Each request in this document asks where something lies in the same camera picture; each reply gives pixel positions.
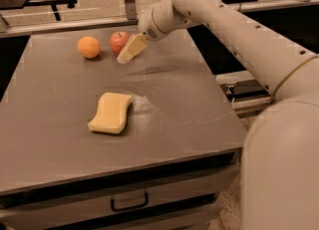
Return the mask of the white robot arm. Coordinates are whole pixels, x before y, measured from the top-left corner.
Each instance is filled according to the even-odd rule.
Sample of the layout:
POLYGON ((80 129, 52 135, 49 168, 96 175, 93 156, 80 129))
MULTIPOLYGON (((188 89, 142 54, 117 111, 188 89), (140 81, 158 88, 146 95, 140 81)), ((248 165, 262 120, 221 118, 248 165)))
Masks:
POLYGON ((161 0, 140 16, 119 62, 192 23, 208 28, 272 97, 242 150, 240 230, 319 230, 319 57, 221 0, 161 0))

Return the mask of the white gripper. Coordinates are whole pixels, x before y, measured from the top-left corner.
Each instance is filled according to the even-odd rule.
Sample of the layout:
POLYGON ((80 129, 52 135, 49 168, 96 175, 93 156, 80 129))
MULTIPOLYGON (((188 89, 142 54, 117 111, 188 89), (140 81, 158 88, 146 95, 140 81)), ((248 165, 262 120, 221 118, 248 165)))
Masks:
POLYGON ((161 0, 140 13, 138 29, 117 56, 120 64, 125 64, 139 55, 148 46, 148 40, 155 42, 175 30, 185 29, 190 20, 175 10, 171 0, 161 0))

